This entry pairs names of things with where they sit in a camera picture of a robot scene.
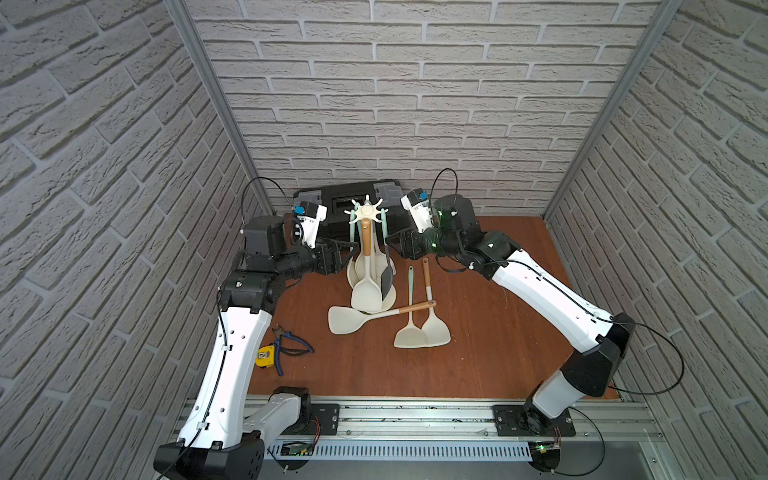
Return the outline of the grey spatula green handle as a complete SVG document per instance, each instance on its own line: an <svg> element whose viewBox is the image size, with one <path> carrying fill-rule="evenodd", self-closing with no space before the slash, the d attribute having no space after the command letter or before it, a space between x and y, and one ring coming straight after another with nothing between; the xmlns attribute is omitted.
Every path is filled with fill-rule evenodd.
<svg viewBox="0 0 768 480"><path fill-rule="evenodd" d="M382 272L381 275L381 292L382 292L382 298L385 299L387 295L389 294L394 280L394 272L392 268L392 261L390 257L390 250L389 245L386 243L386 239L388 237L388 221L387 221L387 209L381 210L381 227L382 227L382 234L383 234L383 245L385 248L385 269Z"/></svg>

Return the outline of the cream utensil rack stand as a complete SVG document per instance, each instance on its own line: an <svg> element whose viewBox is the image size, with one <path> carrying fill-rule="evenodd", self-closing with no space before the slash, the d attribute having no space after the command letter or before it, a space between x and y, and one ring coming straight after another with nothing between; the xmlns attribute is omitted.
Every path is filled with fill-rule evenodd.
<svg viewBox="0 0 768 480"><path fill-rule="evenodd" d="M355 242L360 247L360 253L356 254L355 258L355 268L356 273L358 275L359 280L361 279L363 272L364 272L364 265L363 265L363 258L362 258L362 229L361 229L361 220L363 218L368 218L371 220L371 228L372 228L372 261L371 266L374 270L374 277L375 282L381 289L381 275L382 272L385 269L385 255L380 251L379 248L379 242L377 239L377 230L376 228L378 226L381 227L381 204L383 200L379 199L376 203L372 204L370 201L369 196L366 196L365 201L363 204L359 204L356 201L353 202L354 207L351 210L346 211L346 213L349 214L349 227L350 227L350 221L356 222L356 235L355 235ZM394 305L394 301L396 299L396 293L394 291L394 288L392 287L389 294L385 299L382 301L382 306L379 311L375 311L373 313L382 312L385 310L390 309Z"/></svg>

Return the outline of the cream slotted turner wooden handle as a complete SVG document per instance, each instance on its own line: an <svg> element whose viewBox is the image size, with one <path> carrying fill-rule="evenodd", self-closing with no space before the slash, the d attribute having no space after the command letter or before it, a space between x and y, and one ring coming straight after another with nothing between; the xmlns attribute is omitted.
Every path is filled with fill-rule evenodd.
<svg viewBox="0 0 768 480"><path fill-rule="evenodd" d="M436 306L437 302L431 300L373 314L366 314L351 307L332 306L328 310L328 326L333 334L346 335L356 332L366 322L371 320L426 310Z"/></svg>

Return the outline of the cream spatula green handle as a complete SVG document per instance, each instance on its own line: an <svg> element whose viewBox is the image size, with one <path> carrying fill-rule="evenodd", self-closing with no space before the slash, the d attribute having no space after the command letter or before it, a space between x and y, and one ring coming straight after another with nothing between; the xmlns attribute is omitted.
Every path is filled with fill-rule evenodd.
<svg viewBox="0 0 768 480"><path fill-rule="evenodd" d="M408 268L408 305L413 304L414 267ZM408 313L408 324L400 329L394 339L394 346L401 349L416 349L426 346L426 334L413 322L413 312Z"/></svg>

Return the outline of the cream spatula wooden handle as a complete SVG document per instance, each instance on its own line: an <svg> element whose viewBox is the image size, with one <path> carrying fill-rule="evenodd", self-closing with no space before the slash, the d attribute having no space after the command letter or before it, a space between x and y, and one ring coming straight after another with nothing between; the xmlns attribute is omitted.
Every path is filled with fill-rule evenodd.
<svg viewBox="0 0 768 480"><path fill-rule="evenodd" d="M427 300L432 301L433 293L430 266L429 260L426 257L422 259L422 267ZM436 315L432 307L429 308L429 316L425 323L422 325L421 330L426 335L426 346L429 348L444 346L451 341L451 334L447 324Z"/></svg>

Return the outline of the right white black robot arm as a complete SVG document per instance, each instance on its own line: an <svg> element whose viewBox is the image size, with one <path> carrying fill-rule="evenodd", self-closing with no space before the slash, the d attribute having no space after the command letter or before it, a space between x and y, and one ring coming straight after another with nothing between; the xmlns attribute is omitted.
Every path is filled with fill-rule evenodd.
<svg viewBox="0 0 768 480"><path fill-rule="evenodd" d="M385 232L386 245L418 260L447 257L515 294L552 324L573 352L540 383L516 419L518 429L554 436L568 409L584 397L601 397L626 356L639 322L625 312L611 314L576 294L501 231L482 229L472 202L454 193L434 200L423 189L402 196L396 210L408 227Z"/></svg>

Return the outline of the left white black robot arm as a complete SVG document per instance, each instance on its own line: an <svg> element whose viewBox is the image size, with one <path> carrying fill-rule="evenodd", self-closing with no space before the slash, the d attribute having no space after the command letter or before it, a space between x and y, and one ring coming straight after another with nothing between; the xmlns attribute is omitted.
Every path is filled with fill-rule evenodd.
<svg viewBox="0 0 768 480"><path fill-rule="evenodd" d="M245 427L248 386L262 340L289 279L335 274L345 267L339 246L319 239L326 209L297 207L300 239L286 244L285 221L254 217L241 233L244 250L219 287L214 348L190 416L176 441L158 447L154 468L167 479L255 479L265 452L285 430L309 422L307 389L281 387Z"/></svg>

